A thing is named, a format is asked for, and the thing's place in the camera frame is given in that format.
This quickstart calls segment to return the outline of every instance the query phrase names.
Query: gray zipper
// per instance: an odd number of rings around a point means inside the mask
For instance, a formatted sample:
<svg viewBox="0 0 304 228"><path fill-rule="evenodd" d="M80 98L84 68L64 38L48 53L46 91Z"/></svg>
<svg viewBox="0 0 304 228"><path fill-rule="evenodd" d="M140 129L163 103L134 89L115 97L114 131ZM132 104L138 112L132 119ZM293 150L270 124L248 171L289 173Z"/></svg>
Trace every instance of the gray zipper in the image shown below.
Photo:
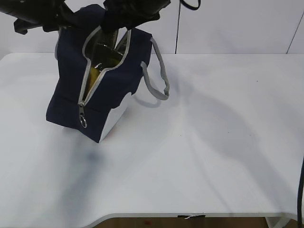
<svg viewBox="0 0 304 228"><path fill-rule="evenodd" d="M121 64L124 62L125 58L128 55L129 52L129 47L130 47L130 42L131 42L131 30L127 31L127 45L126 45L126 50L124 52L123 58L122 60L119 62L118 65L116 65L115 67L112 68L105 68L103 69L98 78L96 79L96 81L94 82L92 88L90 89L90 91L88 92L86 98L84 99L84 95L85 95L85 90L86 90L86 84L89 78L89 74L90 74L90 70L91 70L91 60L89 58L86 57L85 55L85 48L88 44L88 42L90 41L90 39L99 31L101 30L101 27L97 27L85 40L84 46L82 48L82 54L83 56L86 58L87 60L87 65L86 65L86 69L85 69L85 75L82 81L82 85L81 85L81 90L80 90L80 94L79 94L79 100L78 100L78 105L79 105L79 120L81 125L84 128L87 128L87 122L86 122L86 118L85 118L85 111L84 111L84 107L86 106L86 104L90 101L90 99L92 98L94 92L96 91L96 89L98 88L99 84L101 83L102 79L104 78L106 72L110 71L110 70L114 70L117 69L118 67L121 66Z"/></svg>

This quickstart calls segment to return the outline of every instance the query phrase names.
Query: robotic arm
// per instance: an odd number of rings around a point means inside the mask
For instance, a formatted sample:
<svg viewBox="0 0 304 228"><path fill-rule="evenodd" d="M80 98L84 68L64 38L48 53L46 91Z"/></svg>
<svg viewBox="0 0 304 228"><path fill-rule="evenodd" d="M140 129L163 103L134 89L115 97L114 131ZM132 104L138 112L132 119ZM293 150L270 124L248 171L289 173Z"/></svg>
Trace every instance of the robotic arm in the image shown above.
<svg viewBox="0 0 304 228"><path fill-rule="evenodd" d="M158 20L159 11L170 4L171 0L105 0L106 13L101 27L104 32L119 28L132 29L145 22ZM200 7L181 4L191 10ZM78 28L73 11L65 0L0 0L0 12L17 18L15 31L27 34L28 29L42 27L45 32L59 30L59 27Z"/></svg>

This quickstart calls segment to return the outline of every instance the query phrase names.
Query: zipper pull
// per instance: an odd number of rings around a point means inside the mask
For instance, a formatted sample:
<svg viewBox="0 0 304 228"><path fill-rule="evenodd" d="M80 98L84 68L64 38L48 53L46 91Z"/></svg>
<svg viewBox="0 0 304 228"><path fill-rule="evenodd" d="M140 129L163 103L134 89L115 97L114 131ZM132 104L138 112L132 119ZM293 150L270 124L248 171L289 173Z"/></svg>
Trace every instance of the zipper pull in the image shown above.
<svg viewBox="0 0 304 228"><path fill-rule="evenodd" d="M83 101L80 102L80 104L79 104L79 120L80 120L81 126L83 128L87 128L84 106L85 106L84 102Z"/></svg>

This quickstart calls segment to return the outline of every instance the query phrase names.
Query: wooden floor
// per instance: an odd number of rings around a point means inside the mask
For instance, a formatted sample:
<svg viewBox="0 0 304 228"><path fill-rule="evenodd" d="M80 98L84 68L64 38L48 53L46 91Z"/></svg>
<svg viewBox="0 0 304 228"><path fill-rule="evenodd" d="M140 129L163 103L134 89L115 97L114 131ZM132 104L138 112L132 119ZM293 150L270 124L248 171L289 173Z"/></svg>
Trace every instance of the wooden floor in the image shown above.
<svg viewBox="0 0 304 228"><path fill-rule="evenodd" d="M268 228L264 218L114 218L96 228ZM286 228L296 228L288 224Z"/></svg>

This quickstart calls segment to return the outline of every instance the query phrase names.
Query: navy blue bag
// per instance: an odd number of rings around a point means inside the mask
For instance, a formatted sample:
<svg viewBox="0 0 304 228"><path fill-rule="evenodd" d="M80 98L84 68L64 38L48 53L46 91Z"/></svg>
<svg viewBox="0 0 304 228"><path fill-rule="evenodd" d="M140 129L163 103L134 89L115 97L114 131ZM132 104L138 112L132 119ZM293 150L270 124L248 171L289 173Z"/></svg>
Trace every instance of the navy blue bag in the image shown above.
<svg viewBox="0 0 304 228"><path fill-rule="evenodd" d="M56 50L59 81L47 109L47 121L77 129L97 143L124 113L143 76L148 90L158 99L167 100L170 88L162 57L152 35L134 28L122 39L125 42L122 60L115 67L103 69L85 95L92 64L92 57L86 50L92 49L90 42L102 32L100 24L104 13L105 10L99 5L87 6L75 13L81 29L60 30ZM147 73L152 45L166 84L164 94L151 86Z"/></svg>

